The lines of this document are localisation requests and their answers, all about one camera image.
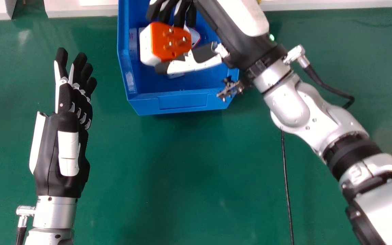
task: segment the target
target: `green tabletop surface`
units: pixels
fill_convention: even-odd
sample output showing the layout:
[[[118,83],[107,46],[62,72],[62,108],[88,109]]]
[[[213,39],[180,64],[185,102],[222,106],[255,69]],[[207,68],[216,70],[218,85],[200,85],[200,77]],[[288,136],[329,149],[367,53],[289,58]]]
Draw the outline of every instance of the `green tabletop surface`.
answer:
[[[280,132],[255,89],[227,110],[137,116],[117,17],[48,19],[43,3],[27,3],[0,21],[0,245],[14,244],[17,206],[36,203],[31,139],[36,112],[53,111],[58,47],[70,60],[85,52],[98,80],[75,244],[289,244]],[[350,112],[392,153],[392,8],[266,15],[278,43],[302,44],[326,83],[356,96]],[[296,244],[358,244],[327,167],[296,136],[286,147]]]

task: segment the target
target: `blue bin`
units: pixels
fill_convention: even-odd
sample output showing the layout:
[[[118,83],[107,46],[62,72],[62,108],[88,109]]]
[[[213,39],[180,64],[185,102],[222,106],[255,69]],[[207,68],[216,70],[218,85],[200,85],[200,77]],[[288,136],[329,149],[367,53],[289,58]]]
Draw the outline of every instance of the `blue bin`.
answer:
[[[148,5],[149,0],[119,0],[118,58],[126,98],[134,110],[143,116],[226,109],[232,99],[225,103],[216,94],[224,88],[225,77],[238,79],[238,70],[222,64],[169,79],[140,62],[138,35],[139,28],[149,25],[145,19]],[[199,13],[196,30],[202,38],[199,46],[219,41]]]

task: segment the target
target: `blue container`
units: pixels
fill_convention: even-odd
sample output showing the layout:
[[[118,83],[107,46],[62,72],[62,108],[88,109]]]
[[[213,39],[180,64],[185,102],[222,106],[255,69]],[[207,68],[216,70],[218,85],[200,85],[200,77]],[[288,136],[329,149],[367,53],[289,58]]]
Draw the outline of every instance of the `blue container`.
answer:
[[[231,99],[224,103],[216,94],[224,88],[225,77],[238,79],[238,70],[222,64],[169,79],[140,62],[138,35],[139,28],[149,25],[145,19],[148,5],[149,0],[119,0],[118,58],[126,98],[134,110],[142,116],[226,109]],[[199,46],[219,41],[199,13],[196,30],[202,37]]]

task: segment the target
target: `cable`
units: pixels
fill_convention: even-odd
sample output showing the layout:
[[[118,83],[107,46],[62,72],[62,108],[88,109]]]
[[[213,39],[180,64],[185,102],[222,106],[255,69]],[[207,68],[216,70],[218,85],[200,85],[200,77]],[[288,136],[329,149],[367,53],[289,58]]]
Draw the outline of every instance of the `cable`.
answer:
[[[285,156],[285,137],[282,130],[280,132],[280,142],[282,147],[283,179],[285,181],[285,194],[287,196],[288,223],[290,225],[290,239],[291,239],[291,245],[294,245],[293,217],[291,216],[290,192],[288,190],[288,176],[287,176],[287,158]]]
[[[349,108],[355,102],[355,97],[351,96],[348,93],[345,93],[345,92],[343,92],[341,90],[337,90],[336,88],[333,88],[333,87],[325,84],[320,79],[319,75],[317,75],[316,71],[314,70],[314,68],[312,68],[311,65],[308,65],[307,68],[304,68],[304,71],[320,87],[324,88],[325,90],[328,90],[329,92],[331,92],[333,94],[336,94],[338,96],[341,96],[341,97],[344,97],[344,98],[348,99],[349,101],[343,106],[344,109]]]

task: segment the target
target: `black cable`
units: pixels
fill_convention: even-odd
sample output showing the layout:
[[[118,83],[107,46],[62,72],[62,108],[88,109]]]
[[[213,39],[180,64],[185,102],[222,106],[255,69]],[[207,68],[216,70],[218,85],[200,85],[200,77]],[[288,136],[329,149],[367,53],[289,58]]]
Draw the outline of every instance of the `black cable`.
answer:
[[[283,131],[280,132],[280,142],[281,142],[281,147],[282,147],[283,179],[285,181],[285,194],[287,196],[287,209],[288,209],[288,223],[290,225],[290,238],[291,238],[291,245],[294,245],[293,217],[291,216],[290,192],[288,190],[288,176],[287,176],[287,158],[285,156],[285,137],[284,137]]]
[[[308,74],[308,76],[320,87],[324,88],[325,90],[328,90],[331,93],[334,93],[338,96],[344,97],[346,99],[349,100],[349,102],[347,102],[343,108],[347,109],[349,108],[354,102],[355,102],[355,97],[351,96],[348,93],[345,93],[341,90],[337,90],[336,88],[333,88],[327,84],[325,84],[319,77],[319,75],[317,75],[316,71],[314,70],[314,68],[312,68],[311,65],[308,65],[307,68],[304,68],[304,71],[306,72],[306,74]]]

